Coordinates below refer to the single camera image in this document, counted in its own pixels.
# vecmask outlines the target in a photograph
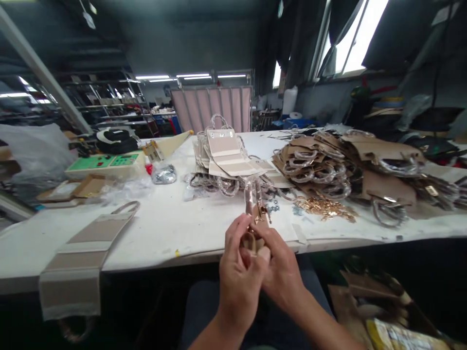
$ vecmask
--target cable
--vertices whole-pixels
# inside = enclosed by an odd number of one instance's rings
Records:
[[[436,104],[436,98],[438,97],[438,80],[439,80],[439,75],[440,75],[440,72],[441,72],[441,67],[443,65],[443,56],[444,56],[444,51],[446,49],[446,40],[447,40],[447,37],[448,37],[448,28],[449,28],[449,24],[451,22],[451,15],[452,15],[453,6],[454,6],[454,0],[450,0],[448,18],[446,19],[446,25],[444,26],[443,36],[441,37],[441,43],[440,43],[441,47],[440,47],[439,56],[438,56],[438,63],[436,65],[436,71],[434,73],[433,99],[431,101],[431,107],[432,108]]]

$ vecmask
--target green control panel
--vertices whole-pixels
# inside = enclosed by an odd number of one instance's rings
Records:
[[[107,156],[107,155],[101,155],[98,157],[89,157],[89,158],[78,158],[78,160],[75,163],[73,163],[68,168],[68,170],[105,168],[109,166],[114,161],[115,158],[116,156]]]
[[[110,166],[132,165],[136,162],[136,158],[138,158],[138,154],[116,156]]]

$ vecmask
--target folding screen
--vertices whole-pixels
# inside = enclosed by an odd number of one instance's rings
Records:
[[[251,87],[176,89],[172,102],[184,131],[203,131],[216,113],[236,132],[250,131]]]

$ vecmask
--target finger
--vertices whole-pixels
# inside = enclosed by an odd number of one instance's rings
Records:
[[[261,287],[263,279],[269,270],[271,250],[264,246],[258,250],[256,257],[252,257],[251,266],[248,269],[248,280],[251,286]]]
[[[278,254],[284,249],[284,246],[287,246],[281,235],[274,228],[260,227],[254,222],[251,223],[251,228],[264,240],[273,255]]]
[[[227,231],[225,231],[225,243],[224,243],[225,247],[227,247],[227,243],[229,242],[229,239],[232,236],[232,233],[235,232],[238,224],[240,223],[242,218],[245,217],[245,215],[246,215],[245,213],[240,214],[234,221],[232,221]]]
[[[245,215],[240,219],[240,222],[235,229],[235,232],[231,235],[230,240],[225,247],[227,256],[230,258],[236,258],[237,252],[240,248],[240,240],[247,231],[248,225],[251,222],[251,216]]]
[[[242,258],[243,264],[247,269],[250,268],[252,257],[252,251],[244,247],[240,248],[240,257]]]

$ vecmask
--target white container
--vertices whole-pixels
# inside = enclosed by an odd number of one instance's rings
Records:
[[[294,86],[291,89],[284,91],[284,104],[282,107],[282,114],[290,114],[295,108],[295,102],[297,101],[298,87]]]
[[[290,119],[301,119],[303,117],[303,115],[301,113],[298,113],[298,112],[292,112],[289,114],[288,116]]]

